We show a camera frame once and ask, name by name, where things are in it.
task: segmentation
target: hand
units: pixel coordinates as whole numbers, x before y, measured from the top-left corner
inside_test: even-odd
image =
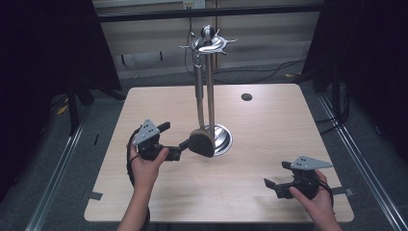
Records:
[[[327,178],[323,173],[317,169],[315,172],[319,180],[327,183]],[[321,231],[342,230],[334,216],[330,193],[326,189],[319,187],[318,194],[312,200],[308,199],[295,187],[290,187],[289,191],[303,205],[310,218]]]
[[[159,167],[165,161],[168,154],[168,148],[163,148],[154,161],[146,161],[136,150],[134,145],[130,148],[130,160],[138,156],[132,161],[132,171],[135,179],[135,190],[152,190],[153,185],[159,175]]]

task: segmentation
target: black curtain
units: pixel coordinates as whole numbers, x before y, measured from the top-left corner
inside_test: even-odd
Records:
[[[334,67],[408,162],[408,2],[326,0],[303,73],[316,91],[333,82]]]
[[[50,101],[71,80],[120,90],[90,0],[9,1],[0,14],[0,200],[34,153]]]

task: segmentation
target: finger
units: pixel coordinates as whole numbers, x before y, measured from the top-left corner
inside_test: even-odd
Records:
[[[136,155],[138,155],[138,150],[136,149],[136,147],[132,144],[130,144],[130,157],[134,157]]]
[[[324,183],[327,184],[327,177],[326,177],[323,173],[321,173],[320,170],[315,169],[315,173],[316,173],[316,175],[318,176],[318,178],[319,178],[320,181],[323,181]]]
[[[155,165],[160,166],[165,161],[167,154],[168,154],[168,148],[165,147],[160,151],[159,155],[154,160]]]
[[[303,207],[307,208],[308,204],[310,203],[310,200],[297,188],[295,187],[290,187],[289,192],[293,195],[293,197],[299,201],[300,204],[303,205]]]

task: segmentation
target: wooden table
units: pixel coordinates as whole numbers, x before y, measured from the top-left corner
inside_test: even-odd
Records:
[[[243,93],[250,93],[252,100],[243,101]],[[180,162],[165,162],[149,203],[151,221],[310,222],[296,200],[278,199],[264,183],[264,178],[292,182],[292,172],[281,162],[300,155],[331,162],[299,86],[215,86],[215,108],[216,123],[232,133],[231,149],[214,158],[187,149]],[[125,145],[147,118],[156,125],[170,121],[160,143],[178,145],[198,128],[194,87],[129,91],[93,189],[103,195],[89,200],[86,220],[122,219],[133,192]],[[322,172],[332,188],[341,185],[333,167]],[[352,221],[346,196],[334,198],[338,221]]]

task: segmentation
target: black cable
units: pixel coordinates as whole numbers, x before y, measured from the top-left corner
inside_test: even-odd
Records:
[[[289,62],[287,62],[287,63],[290,63],[290,62],[302,62],[302,61],[305,61],[306,59],[301,59],[301,60],[298,60],[298,61],[289,61]],[[220,70],[220,71],[215,71],[215,74],[220,74],[220,73],[230,73],[230,72],[246,72],[246,71],[248,71],[248,72],[268,72],[268,71],[275,71],[275,70],[279,70],[279,68],[274,68],[274,69],[263,69],[263,70],[260,70],[260,69],[238,69],[238,70]]]
[[[191,33],[192,24],[191,24],[191,18],[189,18],[189,20],[190,20],[190,28],[189,28],[189,34],[187,35],[187,43],[186,43],[186,46],[189,46],[190,37],[191,37],[191,40],[192,40],[192,33]],[[185,48],[185,51],[184,51],[184,67],[185,67],[186,70],[189,72],[189,74],[193,75],[193,74],[191,73],[191,71],[187,68],[187,50],[188,50],[188,48]]]
[[[126,169],[127,169],[127,174],[129,175],[129,180],[132,183],[132,186],[134,187],[135,187],[135,178],[133,177],[132,165],[131,165],[131,161],[129,160],[130,148],[131,148],[130,145],[132,145],[133,138],[139,131],[140,131],[140,127],[132,133],[132,136],[130,136],[129,141],[126,144]]]
[[[350,112],[350,102],[349,102],[350,101],[350,96],[349,96],[349,94],[350,94],[349,90],[346,90],[345,91],[345,96],[344,96],[344,102],[343,102],[344,111],[341,113],[341,117],[338,118],[339,124],[336,124],[333,127],[329,128],[329,129],[327,129],[327,130],[325,130],[323,132],[320,132],[321,135],[324,135],[324,134],[326,134],[326,133],[328,133],[330,131],[333,131],[334,129],[337,129],[337,128],[339,128],[339,127],[341,127],[342,125],[345,124],[345,122],[347,121],[347,119],[349,117],[349,112]],[[318,120],[318,121],[315,121],[315,122],[320,123],[320,122],[333,121],[333,120],[335,120],[335,118],[331,117],[331,118],[327,118],[327,119],[323,119],[323,120]]]
[[[333,208],[333,207],[334,207],[334,196],[333,196],[333,192],[332,192],[332,190],[330,189],[329,185],[327,185],[326,182],[321,181],[321,180],[319,180],[319,185],[320,185],[322,188],[324,188],[325,190],[327,190],[327,191],[329,192],[329,194],[330,194],[330,199],[331,199],[331,202],[332,202],[332,208]]]
[[[254,80],[254,81],[249,81],[249,82],[245,82],[245,83],[231,83],[231,82],[221,81],[221,80],[218,80],[218,79],[214,79],[214,81],[217,81],[217,82],[219,82],[219,83],[221,83],[221,84],[228,84],[228,85],[247,85],[247,84],[254,84],[254,83],[261,82],[261,81],[263,81],[263,80],[266,80],[267,78],[270,78],[270,77],[274,76],[274,75],[278,72],[278,70],[284,69],[284,68],[286,68],[286,67],[289,67],[289,66],[291,66],[291,65],[294,65],[294,64],[297,64],[297,63],[300,63],[300,62],[303,62],[303,61],[304,61],[304,59],[298,60],[298,61],[289,61],[289,62],[282,63],[282,64],[280,64],[280,65],[279,65],[277,68],[275,68],[275,69],[265,70],[265,71],[273,71],[273,73],[269,74],[269,75],[266,76],[266,77],[263,77],[263,78],[261,78],[261,79]],[[250,70],[231,70],[231,71],[229,71],[229,72],[239,72],[239,71],[250,71]]]

